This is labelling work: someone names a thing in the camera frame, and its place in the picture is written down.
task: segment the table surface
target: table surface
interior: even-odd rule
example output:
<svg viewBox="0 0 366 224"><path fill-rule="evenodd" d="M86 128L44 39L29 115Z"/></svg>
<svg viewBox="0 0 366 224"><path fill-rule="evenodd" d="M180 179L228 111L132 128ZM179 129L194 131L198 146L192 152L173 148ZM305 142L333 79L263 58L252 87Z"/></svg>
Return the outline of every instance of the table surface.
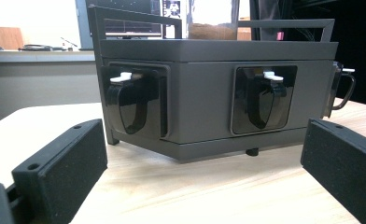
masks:
<svg viewBox="0 0 366 224"><path fill-rule="evenodd" d="M0 120L0 183L70 127L102 117L100 104L28 107ZM366 136L366 105L332 122ZM301 166L303 146L176 161L124 142L106 146L108 169L72 223L358 223Z"/></svg>

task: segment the monitor screen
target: monitor screen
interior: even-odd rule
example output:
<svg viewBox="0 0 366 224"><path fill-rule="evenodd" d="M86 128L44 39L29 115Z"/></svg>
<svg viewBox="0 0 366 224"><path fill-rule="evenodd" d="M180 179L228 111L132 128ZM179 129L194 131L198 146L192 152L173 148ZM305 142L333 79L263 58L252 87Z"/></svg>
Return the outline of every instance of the monitor screen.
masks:
<svg viewBox="0 0 366 224"><path fill-rule="evenodd" d="M78 28L82 49L92 49L91 31L88 23L89 5L109 7L152 15L162 14L161 0L76 0ZM107 37L150 37L162 36L162 26L146 22L105 21Z"/></svg>

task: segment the light wood tabletop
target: light wood tabletop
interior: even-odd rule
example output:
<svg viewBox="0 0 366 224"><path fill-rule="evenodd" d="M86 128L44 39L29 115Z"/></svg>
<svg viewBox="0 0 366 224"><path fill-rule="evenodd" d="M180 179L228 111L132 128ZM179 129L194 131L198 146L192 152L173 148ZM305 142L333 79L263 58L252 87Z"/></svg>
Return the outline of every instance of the light wood tabletop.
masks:
<svg viewBox="0 0 366 224"><path fill-rule="evenodd" d="M70 127L102 117L100 104L28 107L0 120L0 183ZM332 122L366 136L366 105ZM301 166L303 145L176 161L124 142L72 223L358 223Z"/></svg>

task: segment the white wall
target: white wall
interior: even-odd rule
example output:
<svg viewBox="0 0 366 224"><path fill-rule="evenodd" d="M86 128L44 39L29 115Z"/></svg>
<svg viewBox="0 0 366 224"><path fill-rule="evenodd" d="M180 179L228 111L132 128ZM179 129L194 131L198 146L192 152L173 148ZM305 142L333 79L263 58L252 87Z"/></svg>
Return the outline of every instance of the white wall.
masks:
<svg viewBox="0 0 366 224"><path fill-rule="evenodd" d="M75 0L0 0L0 26L20 27L24 44L80 44Z"/></svg>

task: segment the screw hole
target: screw hole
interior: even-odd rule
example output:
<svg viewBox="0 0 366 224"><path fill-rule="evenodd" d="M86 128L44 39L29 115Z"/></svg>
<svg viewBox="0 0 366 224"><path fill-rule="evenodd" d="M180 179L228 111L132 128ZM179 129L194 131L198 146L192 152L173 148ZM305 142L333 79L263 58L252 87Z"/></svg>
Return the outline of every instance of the screw hole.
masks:
<svg viewBox="0 0 366 224"><path fill-rule="evenodd" d="M37 167L39 167L40 165L39 164L37 164L37 163L33 163L32 165L29 165L28 166L28 170L34 170L34 169L36 169Z"/></svg>

